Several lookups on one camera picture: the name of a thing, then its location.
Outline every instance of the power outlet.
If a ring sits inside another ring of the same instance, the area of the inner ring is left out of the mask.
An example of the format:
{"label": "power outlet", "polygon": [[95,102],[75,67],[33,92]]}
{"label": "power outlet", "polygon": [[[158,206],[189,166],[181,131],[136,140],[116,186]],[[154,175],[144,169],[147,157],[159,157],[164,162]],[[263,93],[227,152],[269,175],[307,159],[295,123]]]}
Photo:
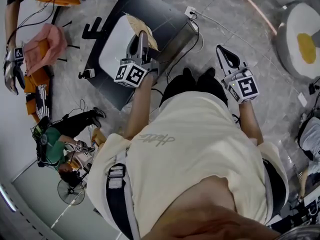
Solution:
{"label": "power outlet", "polygon": [[190,12],[195,12],[196,9],[191,7],[191,6],[188,6],[184,12],[185,15],[187,15],[189,18],[193,19],[195,18],[195,15],[194,14],[191,14]]}

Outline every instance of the fluorescent light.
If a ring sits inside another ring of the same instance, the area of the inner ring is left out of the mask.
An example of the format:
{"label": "fluorescent light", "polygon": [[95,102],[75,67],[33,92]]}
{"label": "fluorescent light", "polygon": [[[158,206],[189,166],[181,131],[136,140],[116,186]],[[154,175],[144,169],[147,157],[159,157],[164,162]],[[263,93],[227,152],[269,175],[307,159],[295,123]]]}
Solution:
{"label": "fluorescent light", "polygon": [[7,196],[5,190],[3,189],[3,187],[0,185],[0,193],[4,199],[4,201],[6,202],[6,204],[10,207],[10,209],[13,211],[13,212],[16,212],[16,208],[15,208],[15,205],[11,202],[10,198]]}

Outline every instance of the black bracket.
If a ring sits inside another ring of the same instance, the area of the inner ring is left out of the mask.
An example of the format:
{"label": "black bracket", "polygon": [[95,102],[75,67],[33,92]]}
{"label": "black bracket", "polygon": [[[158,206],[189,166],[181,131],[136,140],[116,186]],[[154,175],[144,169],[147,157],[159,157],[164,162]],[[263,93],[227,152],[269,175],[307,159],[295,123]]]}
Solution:
{"label": "black bracket", "polygon": [[102,18],[96,17],[90,31],[89,31],[90,24],[85,24],[84,30],[82,33],[82,38],[83,39],[99,39],[103,37],[104,33],[102,31],[99,31],[99,32],[97,31],[101,21],[102,21]]}

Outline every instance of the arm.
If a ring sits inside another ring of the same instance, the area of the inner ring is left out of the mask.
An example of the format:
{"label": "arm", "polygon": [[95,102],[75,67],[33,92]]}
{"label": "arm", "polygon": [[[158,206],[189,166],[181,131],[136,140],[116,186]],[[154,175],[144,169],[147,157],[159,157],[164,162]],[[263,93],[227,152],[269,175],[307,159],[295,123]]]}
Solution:
{"label": "arm", "polygon": [[264,142],[251,101],[239,104],[240,127],[248,138],[257,139],[257,144]]}
{"label": "arm", "polygon": [[151,74],[148,74],[135,90],[132,109],[123,135],[127,140],[132,140],[149,123],[153,80]]}
{"label": "arm", "polygon": [[73,138],[66,136],[66,135],[61,135],[60,138],[58,139],[58,141],[63,142],[63,143],[70,143],[72,145],[77,144],[77,142]]}
{"label": "arm", "polygon": [[[11,34],[16,30],[18,25],[18,16],[20,10],[20,0],[8,4],[5,8],[5,39],[8,42]],[[16,47],[16,33],[11,37],[8,49]]]}
{"label": "arm", "polygon": [[300,189],[300,193],[299,193],[300,199],[305,197],[307,178],[308,178],[308,168],[303,171],[302,176],[301,176],[301,181],[300,181],[301,189]]}

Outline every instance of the strap buckle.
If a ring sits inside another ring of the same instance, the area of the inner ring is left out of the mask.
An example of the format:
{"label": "strap buckle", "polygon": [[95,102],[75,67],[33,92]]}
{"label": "strap buckle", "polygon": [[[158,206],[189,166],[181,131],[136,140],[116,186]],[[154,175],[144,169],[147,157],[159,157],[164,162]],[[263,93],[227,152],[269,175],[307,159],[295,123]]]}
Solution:
{"label": "strap buckle", "polygon": [[126,175],[126,166],[122,163],[113,165],[108,172],[109,189],[120,189]]}

